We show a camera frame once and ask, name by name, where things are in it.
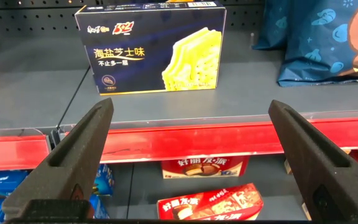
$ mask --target red snack box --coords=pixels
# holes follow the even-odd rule
[[[254,184],[157,202],[162,220],[255,220],[263,206]]]
[[[162,161],[164,179],[187,177],[239,177],[244,174],[249,156],[209,157]]]

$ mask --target gray shelf surface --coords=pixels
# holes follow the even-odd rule
[[[254,183],[264,207],[257,220],[306,220],[302,198],[283,155],[252,156],[242,177],[162,179],[159,162],[135,163],[129,219],[157,219],[157,201],[225,187]]]
[[[358,83],[279,87],[276,79],[284,53],[252,50],[253,42],[250,32],[225,32],[215,90],[99,96],[89,71],[62,125],[75,124],[88,108],[108,97],[114,103],[113,124],[261,115],[267,114],[272,99],[301,113],[358,111]]]
[[[57,127],[87,68],[78,37],[0,41],[0,129]]]

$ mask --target pegboard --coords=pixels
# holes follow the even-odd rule
[[[227,3],[227,29],[259,29],[262,24],[264,5],[253,3],[259,2],[260,0],[241,0],[241,3],[247,3],[241,5],[233,4],[237,2],[237,0],[221,1]],[[77,12],[79,8],[80,7],[1,9],[0,39],[6,37],[78,36],[78,27],[74,13]]]
[[[86,4],[96,4],[96,0],[0,0],[0,9],[81,7]]]
[[[77,35],[77,8],[0,10],[0,37]]]

